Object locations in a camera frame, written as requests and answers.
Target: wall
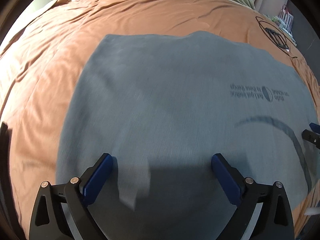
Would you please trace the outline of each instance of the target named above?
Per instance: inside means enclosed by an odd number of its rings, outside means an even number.
[[[284,4],[287,4],[288,0],[263,0],[259,9],[259,13],[277,16]]]
[[[299,9],[289,0],[288,9],[293,15],[292,35],[297,42],[297,48],[305,57],[309,67],[320,82],[320,39],[313,30],[307,19]]]

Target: blue gripper pad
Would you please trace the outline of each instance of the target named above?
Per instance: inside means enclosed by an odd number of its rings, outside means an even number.
[[[231,167],[220,153],[212,156],[211,168],[229,202],[237,207],[240,206],[245,189],[241,173]]]
[[[113,168],[113,159],[110,154],[104,154],[104,158],[92,173],[82,189],[82,204],[91,205],[95,202],[104,183],[109,178]]]
[[[320,134],[320,125],[312,122],[309,124],[309,126],[313,132]]]

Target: metal pin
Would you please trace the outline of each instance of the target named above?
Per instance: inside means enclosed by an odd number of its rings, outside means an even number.
[[[78,181],[79,181],[79,178],[77,178],[77,177],[73,177],[73,178],[70,180],[70,182],[71,182],[72,184],[76,184]]]
[[[279,181],[276,181],[276,186],[277,187],[283,187],[283,184],[281,182],[279,182]]]
[[[253,180],[253,178],[247,177],[247,178],[245,178],[245,182],[248,184],[253,184],[254,180]]]
[[[44,182],[41,183],[41,187],[46,187],[46,186],[48,186],[48,184],[49,184],[49,183],[48,183],[47,181],[44,181]]]

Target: black cable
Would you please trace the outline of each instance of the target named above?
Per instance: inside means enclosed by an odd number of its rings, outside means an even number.
[[[271,40],[271,42],[272,42],[273,44],[275,44],[282,52],[284,52],[285,54],[287,54],[290,58],[298,58],[298,57],[291,57],[286,51],[284,51],[284,50],[281,48],[282,46],[279,46],[279,44],[277,44],[277,43],[274,41],[274,39],[271,39],[271,38],[269,37],[269,35],[267,34],[267,31],[265,30],[265,28],[263,27],[263,25],[262,25],[261,23],[269,24],[269,25],[275,27],[277,30],[279,30],[279,31],[282,33],[282,35],[283,35],[283,37],[284,37],[284,40],[283,40],[283,39],[282,39],[282,40],[280,39],[280,37],[282,37],[282,36],[280,36],[280,34],[279,34],[279,36],[278,36],[279,39],[281,40],[281,42],[282,42],[282,44],[283,44],[284,46],[287,46],[287,47],[288,47],[288,45],[287,45],[287,37],[284,35],[283,31],[282,31],[280,28],[277,28],[277,27],[274,26],[273,24],[265,21],[265,20],[264,20],[262,17],[260,17],[260,16],[256,16],[256,20],[257,20],[257,22],[258,22],[258,24],[259,24],[260,29],[261,29],[261,30],[263,31],[263,33],[268,37],[268,39]]]

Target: gray t-shirt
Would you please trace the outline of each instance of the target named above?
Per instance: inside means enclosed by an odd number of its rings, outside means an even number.
[[[281,181],[294,209],[319,178],[319,154],[301,138],[311,122],[307,87],[264,50],[207,32],[107,35],[73,94],[56,179],[110,153],[115,170],[89,206],[110,240],[212,240],[236,208],[212,155],[258,183]]]

